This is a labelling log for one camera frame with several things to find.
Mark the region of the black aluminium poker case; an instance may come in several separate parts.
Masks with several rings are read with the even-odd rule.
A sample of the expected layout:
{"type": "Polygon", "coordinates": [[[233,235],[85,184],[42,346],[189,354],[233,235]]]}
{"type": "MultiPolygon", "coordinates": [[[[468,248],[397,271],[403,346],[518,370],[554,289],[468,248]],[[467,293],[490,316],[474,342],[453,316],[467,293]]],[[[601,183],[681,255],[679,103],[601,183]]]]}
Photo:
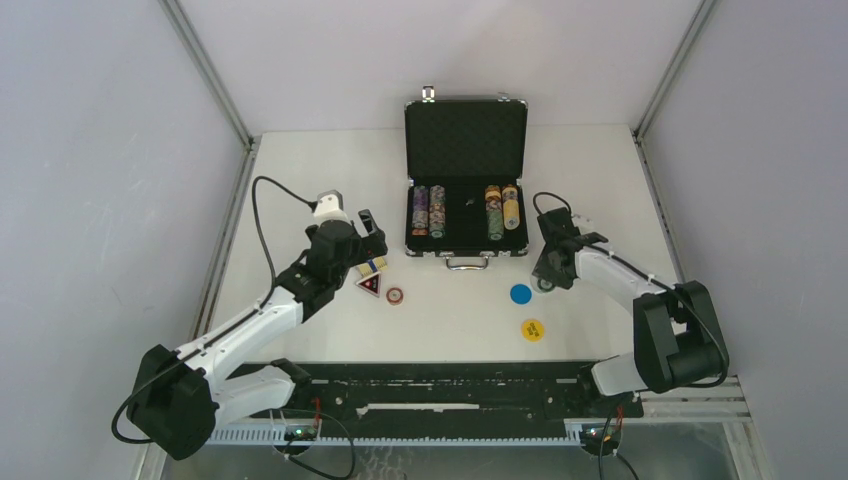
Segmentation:
{"type": "Polygon", "coordinates": [[[450,270],[483,270],[492,258],[524,257],[529,251],[524,170],[529,106],[523,99],[495,96],[440,96],[432,85],[404,106],[406,176],[405,251],[409,257],[444,260],[450,270]],[[490,241],[484,192],[487,186],[515,185],[520,226],[490,241]],[[414,236],[415,186],[445,188],[443,238],[414,236]]]}

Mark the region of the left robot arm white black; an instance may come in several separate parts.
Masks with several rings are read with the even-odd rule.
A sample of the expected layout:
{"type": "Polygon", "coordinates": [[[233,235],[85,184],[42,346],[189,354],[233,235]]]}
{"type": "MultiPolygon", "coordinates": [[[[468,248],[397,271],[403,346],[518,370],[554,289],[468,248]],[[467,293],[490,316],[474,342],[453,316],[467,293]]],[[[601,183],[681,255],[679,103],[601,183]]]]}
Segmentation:
{"type": "Polygon", "coordinates": [[[141,359],[133,391],[118,412],[175,460],[199,451],[221,426],[279,408],[290,417],[311,407],[311,388],[272,363],[233,373],[248,357],[309,320],[330,303],[349,270],[387,253],[369,210],[358,213],[361,236],[343,212],[317,215],[310,246],[244,313],[174,350],[157,345],[141,359]]]}

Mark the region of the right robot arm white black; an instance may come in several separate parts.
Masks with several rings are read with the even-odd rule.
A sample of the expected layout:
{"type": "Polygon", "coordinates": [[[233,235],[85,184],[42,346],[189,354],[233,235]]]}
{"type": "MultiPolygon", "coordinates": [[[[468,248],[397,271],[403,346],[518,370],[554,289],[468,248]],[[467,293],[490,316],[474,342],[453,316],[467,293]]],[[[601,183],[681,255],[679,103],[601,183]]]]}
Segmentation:
{"type": "Polygon", "coordinates": [[[544,247],[532,272],[544,292],[588,283],[632,319],[631,352],[600,360],[578,376],[579,406],[605,415],[618,395],[712,388],[729,373],[729,354],[708,289],[668,285],[616,254],[597,232],[583,233],[568,207],[539,213],[544,247]]]}

